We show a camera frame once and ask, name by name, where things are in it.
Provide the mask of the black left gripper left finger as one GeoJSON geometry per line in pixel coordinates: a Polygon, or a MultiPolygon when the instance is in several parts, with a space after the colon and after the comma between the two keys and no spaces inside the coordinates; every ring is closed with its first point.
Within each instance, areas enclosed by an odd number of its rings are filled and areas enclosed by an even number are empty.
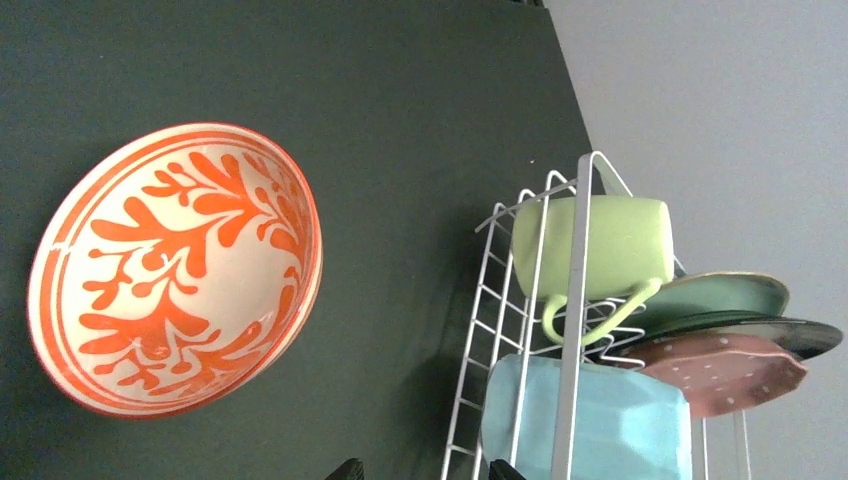
{"type": "Polygon", "coordinates": [[[325,480],[364,480],[364,464],[358,458],[350,458],[332,471],[325,480]]]}

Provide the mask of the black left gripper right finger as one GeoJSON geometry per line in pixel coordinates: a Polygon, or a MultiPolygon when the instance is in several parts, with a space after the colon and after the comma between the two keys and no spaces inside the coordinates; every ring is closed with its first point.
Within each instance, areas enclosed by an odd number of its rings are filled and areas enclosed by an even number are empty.
{"type": "Polygon", "coordinates": [[[497,459],[492,461],[488,467],[489,480],[526,480],[508,461],[497,459]]]}

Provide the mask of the white wire dish rack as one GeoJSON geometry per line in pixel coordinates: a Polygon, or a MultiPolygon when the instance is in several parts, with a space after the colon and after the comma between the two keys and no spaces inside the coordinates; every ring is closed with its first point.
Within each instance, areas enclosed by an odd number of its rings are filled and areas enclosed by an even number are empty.
{"type": "MultiPolygon", "coordinates": [[[[577,231],[573,237],[578,242],[578,252],[587,254],[591,219],[590,189],[595,177],[600,178],[608,193],[626,197],[632,194],[607,157],[600,151],[593,151],[579,159],[575,178],[567,179],[559,171],[552,170],[547,175],[545,190],[539,194],[529,189],[522,190],[518,204],[539,202],[542,209],[547,211],[554,195],[561,192],[571,194],[578,207],[575,215],[577,231]]],[[[440,473],[443,479],[484,479],[489,473],[489,468],[484,463],[482,438],[477,436],[473,444],[466,445],[459,442],[457,433],[462,421],[469,419],[472,411],[484,411],[482,402],[473,400],[468,395],[469,368],[475,367],[483,373],[491,372],[502,357],[500,349],[503,345],[515,348],[521,358],[515,419],[510,429],[509,454],[512,460],[518,458],[520,428],[524,423],[525,407],[529,403],[525,397],[529,360],[544,354],[545,351],[532,347],[533,336],[542,326],[541,320],[535,316],[538,296],[532,294],[526,298],[523,305],[513,302],[511,282],[514,259],[512,256],[501,258],[492,249],[495,241],[509,238],[510,234],[501,219],[503,216],[514,216],[517,209],[517,205],[507,207],[497,203],[493,207],[492,216],[481,225],[482,229],[486,230],[487,237],[452,404],[440,473]]],[[[614,297],[594,303],[588,301],[585,293],[587,264],[588,262],[583,260],[577,269],[569,272],[570,278],[577,282],[571,291],[584,302],[584,306],[581,309],[564,307],[561,314],[565,321],[564,343],[561,346],[554,345],[550,349],[551,352],[559,354],[565,364],[563,372],[556,377],[559,384],[551,457],[551,476],[554,479],[573,479],[576,476],[574,465],[577,458],[578,424],[582,420],[579,392],[585,384],[581,366],[607,360],[611,347],[633,342],[644,336],[643,330],[639,328],[616,326],[594,344],[581,344],[584,335],[595,330],[597,324],[615,314],[624,303],[614,297]]]]}

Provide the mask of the blue ceramic mug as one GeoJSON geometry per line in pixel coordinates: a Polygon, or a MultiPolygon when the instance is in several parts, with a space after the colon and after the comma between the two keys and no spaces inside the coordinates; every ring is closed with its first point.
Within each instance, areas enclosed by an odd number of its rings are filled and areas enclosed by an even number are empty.
{"type": "MultiPolygon", "coordinates": [[[[481,420],[485,458],[516,459],[527,479],[548,479],[555,438],[561,362],[532,356],[518,391],[521,356],[491,372],[481,420]]],[[[689,479],[690,407],[678,388],[640,372],[580,367],[572,476],[575,479],[689,479]]]]}

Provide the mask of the pink polka dot plate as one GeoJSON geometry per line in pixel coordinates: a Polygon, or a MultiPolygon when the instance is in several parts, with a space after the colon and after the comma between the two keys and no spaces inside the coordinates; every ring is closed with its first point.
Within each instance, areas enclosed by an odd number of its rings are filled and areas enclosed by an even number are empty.
{"type": "Polygon", "coordinates": [[[776,343],[746,334],[660,337],[618,355],[642,361],[643,374],[680,389],[693,418],[769,402],[798,388],[808,373],[805,365],[776,343]]]}

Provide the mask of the green ceramic mug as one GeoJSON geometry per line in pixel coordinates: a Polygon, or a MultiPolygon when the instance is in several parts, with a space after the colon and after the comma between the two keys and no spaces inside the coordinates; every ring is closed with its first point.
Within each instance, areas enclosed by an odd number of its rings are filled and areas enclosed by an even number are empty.
{"type": "MultiPolygon", "coordinates": [[[[513,271],[522,291],[544,303],[542,329],[561,345],[554,315],[568,303],[576,200],[552,199],[547,215],[542,202],[516,211],[511,236],[513,271]]],[[[590,202],[585,295],[590,300],[623,298],[625,303],[596,328],[582,345],[600,340],[674,276],[670,212],[661,200],[594,195],[590,202]]]]}

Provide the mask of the white orange patterned bowl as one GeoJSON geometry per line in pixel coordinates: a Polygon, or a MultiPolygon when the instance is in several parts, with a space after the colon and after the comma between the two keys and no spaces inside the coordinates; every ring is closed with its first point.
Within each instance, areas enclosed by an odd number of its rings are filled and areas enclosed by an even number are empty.
{"type": "Polygon", "coordinates": [[[238,125],[166,127],[107,156],[53,214],[29,277],[31,342],[92,411],[181,414],[291,346],[323,266],[317,205],[288,152],[238,125]]]}

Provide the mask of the mint green flower plate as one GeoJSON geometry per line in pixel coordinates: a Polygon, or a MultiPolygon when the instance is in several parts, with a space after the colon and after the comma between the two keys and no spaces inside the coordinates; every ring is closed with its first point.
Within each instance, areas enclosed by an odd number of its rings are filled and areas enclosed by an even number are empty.
{"type": "Polygon", "coordinates": [[[644,302],[625,327],[648,329],[666,321],[713,311],[750,311],[780,315],[790,299],[781,280],[764,273],[719,271],[677,278],[644,302]]]}

